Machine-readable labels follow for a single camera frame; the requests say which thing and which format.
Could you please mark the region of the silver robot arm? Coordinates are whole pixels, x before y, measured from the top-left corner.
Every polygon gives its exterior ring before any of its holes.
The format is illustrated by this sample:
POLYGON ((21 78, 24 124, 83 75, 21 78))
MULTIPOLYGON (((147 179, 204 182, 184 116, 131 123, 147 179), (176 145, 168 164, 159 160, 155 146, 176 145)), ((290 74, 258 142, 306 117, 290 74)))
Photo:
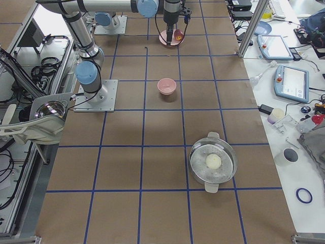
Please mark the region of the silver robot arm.
POLYGON ((45 9, 60 14, 79 48, 81 63, 75 75, 83 88, 86 103, 94 105, 106 99, 101 67, 104 53, 95 43, 82 18, 87 12, 137 12, 137 1, 36 1, 45 9))
MULTIPOLYGON (((156 18, 159 1, 131 1, 132 7, 145 18, 156 18)), ((158 32, 159 38, 166 46, 177 46, 182 43, 185 33, 176 29, 174 25, 181 15, 181 1, 164 1, 163 15, 167 27, 164 32, 158 32)), ((94 14, 96 24, 105 29, 113 30, 119 26, 118 19, 112 13, 96 12, 94 14)))

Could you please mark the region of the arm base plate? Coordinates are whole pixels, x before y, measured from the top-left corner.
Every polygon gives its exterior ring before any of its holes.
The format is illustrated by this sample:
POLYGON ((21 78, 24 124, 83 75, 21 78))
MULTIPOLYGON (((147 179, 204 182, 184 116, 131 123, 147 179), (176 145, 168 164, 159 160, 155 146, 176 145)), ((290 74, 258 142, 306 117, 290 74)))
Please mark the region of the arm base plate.
POLYGON ((115 109, 118 80, 102 80, 102 88, 94 94, 85 93, 82 85, 79 85, 79 93, 82 96, 76 98, 73 107, 75 112, 113 112, 115 109))
POLYGON ((127 16, 96 15, 96 27, 94 34, 101 36, 124 35, 126 31, 127 16))

